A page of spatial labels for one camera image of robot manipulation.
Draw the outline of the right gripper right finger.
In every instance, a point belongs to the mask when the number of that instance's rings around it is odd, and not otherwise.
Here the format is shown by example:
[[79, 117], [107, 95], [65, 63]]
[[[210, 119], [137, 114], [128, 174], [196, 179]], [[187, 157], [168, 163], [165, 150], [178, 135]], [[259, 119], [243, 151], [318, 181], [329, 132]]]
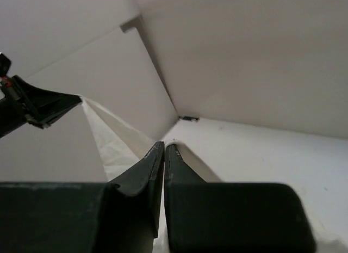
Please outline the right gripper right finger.
[[207, 182], [176, 145], [165, 151], [164, 206], [171, 252], [315, 252], [297, 193], [283, 183]]

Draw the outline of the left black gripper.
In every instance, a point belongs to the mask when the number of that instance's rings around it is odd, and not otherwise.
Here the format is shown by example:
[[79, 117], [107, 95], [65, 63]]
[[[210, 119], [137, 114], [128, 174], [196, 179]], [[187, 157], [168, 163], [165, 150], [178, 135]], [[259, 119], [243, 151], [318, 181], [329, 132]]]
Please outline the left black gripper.
[[82, 103], [77, 95], [40, 89], [17, 75], [9, 77], [10, 67], [11, 60], [1, 53], [1, 138], [27, 123], [50, 127]]

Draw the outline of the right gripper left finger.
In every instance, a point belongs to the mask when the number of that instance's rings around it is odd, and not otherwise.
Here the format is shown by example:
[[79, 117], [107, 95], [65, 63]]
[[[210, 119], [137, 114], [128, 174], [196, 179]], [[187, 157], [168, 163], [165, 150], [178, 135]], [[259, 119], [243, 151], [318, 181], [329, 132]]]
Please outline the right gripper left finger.
[[1, 252], [151, 252], [164, 150], [107, 183], [1, 183]]

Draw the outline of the cream white t-shirt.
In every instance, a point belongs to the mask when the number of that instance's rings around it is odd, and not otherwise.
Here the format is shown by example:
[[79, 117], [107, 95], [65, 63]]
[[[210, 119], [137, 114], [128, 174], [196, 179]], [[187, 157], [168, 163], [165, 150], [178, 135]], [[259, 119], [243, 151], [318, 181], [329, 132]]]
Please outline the cream white t-shirt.
[[[150, 150], [155, 139], [137, 130], [101, 104], [81, 96], [82, 108], [89, 122], [108, 181], [118, 177]], [[221, 178], [181, 140], [167, 135], [165, 147], [176, 145], [184, 162], [207, 182]]]

